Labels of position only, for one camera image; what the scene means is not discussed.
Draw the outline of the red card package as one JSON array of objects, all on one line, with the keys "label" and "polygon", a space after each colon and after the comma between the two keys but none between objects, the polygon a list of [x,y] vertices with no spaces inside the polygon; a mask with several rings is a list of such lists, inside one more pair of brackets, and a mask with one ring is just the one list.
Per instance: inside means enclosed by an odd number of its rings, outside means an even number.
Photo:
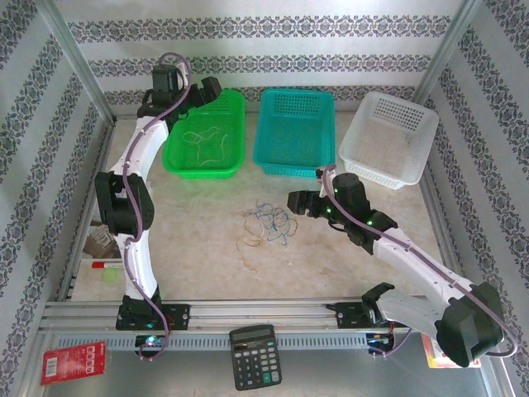
[{"label": "red card package", "polygon": [[44,353],[41,385],[53,385],[102,375],[106,371],[107,345],[92,342]]}]

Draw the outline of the small circuit board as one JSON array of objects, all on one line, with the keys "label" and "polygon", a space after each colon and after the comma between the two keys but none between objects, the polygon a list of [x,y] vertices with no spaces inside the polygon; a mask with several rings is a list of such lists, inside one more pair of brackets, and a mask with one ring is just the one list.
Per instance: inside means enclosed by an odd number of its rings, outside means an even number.
[{"label": "small circuit board", "polygon": [[388,352],[393,349],[394,335],[392,333],[367,333],[367,344],[373,349]]},{"label": "small circuit board", "polygon": [[165,345],[165,336],[162,335],[139,335],[135,340],[136,348],[161,349]]}]

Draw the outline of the teal plastic basket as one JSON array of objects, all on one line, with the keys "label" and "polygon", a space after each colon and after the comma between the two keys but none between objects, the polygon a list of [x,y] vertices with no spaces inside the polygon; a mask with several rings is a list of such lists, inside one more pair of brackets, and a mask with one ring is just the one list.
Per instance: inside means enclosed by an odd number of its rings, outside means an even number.
[{"label": "teal plastic basket", "polygon": [[253,160],[267,175],[309,179],[317,168],[335,163],[334,97],[315,90],[266,89]]}]

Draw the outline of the white plastic basket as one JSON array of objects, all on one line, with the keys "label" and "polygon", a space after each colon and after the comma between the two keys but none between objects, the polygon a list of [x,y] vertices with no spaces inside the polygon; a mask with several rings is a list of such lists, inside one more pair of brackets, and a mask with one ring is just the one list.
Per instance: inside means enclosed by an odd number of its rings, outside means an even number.
[{"label": "white plastic basket", "polygon": [[418,184],[439,116],[395,96],[369,92],[341,141],[344,169],[390,189]]}]

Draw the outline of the red white USB stick package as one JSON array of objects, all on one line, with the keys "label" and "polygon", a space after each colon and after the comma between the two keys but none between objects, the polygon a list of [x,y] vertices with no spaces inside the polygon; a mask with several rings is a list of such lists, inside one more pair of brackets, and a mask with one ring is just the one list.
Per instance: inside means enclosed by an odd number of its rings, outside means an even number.
[{"label": "red white USB stick package", "polygon": [[421,334],[422,345],[426,354],[427,364],[433,369],[456,369],[460,368],[454,363],[438,346],[437,342],[426,334]]}]

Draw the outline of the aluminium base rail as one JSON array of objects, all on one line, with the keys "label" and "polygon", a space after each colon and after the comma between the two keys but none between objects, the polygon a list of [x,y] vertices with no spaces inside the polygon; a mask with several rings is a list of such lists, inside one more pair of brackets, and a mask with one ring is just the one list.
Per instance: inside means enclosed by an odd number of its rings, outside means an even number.
[{"label": "aluminium base rail", "polygon": [[[226,332],[256,324],[272,324],[280,332],[331,332],[338,330],[335,315],[327,304],[361,302],[359,298],[329,299],[224,299],[166,300],[166,304],[190,306],[188,332]],[[424,296],[409,296],[390,290],[378,301],[381,314],[389,321],[419,332],[435,329],[444,310],[436,309]],[[56,333],[115,332],[117,301],[66,301],[45,305],[38,331]]]}]

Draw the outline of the green plastic basket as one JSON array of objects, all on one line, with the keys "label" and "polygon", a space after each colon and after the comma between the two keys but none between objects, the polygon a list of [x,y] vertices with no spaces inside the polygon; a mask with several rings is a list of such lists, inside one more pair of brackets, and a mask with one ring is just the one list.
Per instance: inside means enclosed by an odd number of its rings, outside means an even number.
[{"label": "green plastic basket", "polygon": [[245,159],[245,98],[233,89],[189,111],[164,144],[166,171],[183,179],[229,179]]}]

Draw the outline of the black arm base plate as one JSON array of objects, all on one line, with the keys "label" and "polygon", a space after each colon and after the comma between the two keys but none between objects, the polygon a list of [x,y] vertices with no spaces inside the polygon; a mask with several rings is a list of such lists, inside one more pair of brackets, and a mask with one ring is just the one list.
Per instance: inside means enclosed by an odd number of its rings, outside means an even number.
[{"label": "black arm base plate", "polygon": [[326,309],[334,313],[339,329],[390,328],[390,321],[376,306],[366,306],[362,302],[338,302],[327,304]]},{"label": "black arm base plate", "polygon": [[[188,329],[190,306],[188,304],[162,304],[159,311],[164,315],[170,331]],[[118,309],[116,329],[118,331],[163,331],[160,314],[147,302],[137,307],[122,304]]]}]

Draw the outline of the grey book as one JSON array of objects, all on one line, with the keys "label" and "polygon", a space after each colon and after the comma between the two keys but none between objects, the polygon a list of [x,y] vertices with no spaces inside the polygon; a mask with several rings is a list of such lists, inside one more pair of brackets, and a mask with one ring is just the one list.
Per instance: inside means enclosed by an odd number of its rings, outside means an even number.
[{"label": "grey book", "polygon": [[[144,237],[150,229],[155,215],[155,207],[145,181],[138,175],[127,177],[132,196],[140,209],[141,226]],[[115,237],[137,237],[138,221],[121,175],[100,172],[96,175],[97,197],[96,214],[100,221],[89,234],[83,251],[92,258],[117,258],[113,254],[117,242]]]}]

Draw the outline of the black calculator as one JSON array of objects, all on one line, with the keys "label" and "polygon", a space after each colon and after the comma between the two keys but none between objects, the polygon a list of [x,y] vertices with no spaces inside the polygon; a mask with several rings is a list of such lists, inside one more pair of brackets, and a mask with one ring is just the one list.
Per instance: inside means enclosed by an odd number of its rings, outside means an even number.
[{"label": "black calculator", "polygon": [[231,362],[238,391],[280,385],[282,370],[274,326],[260,324],[229,332]]}]

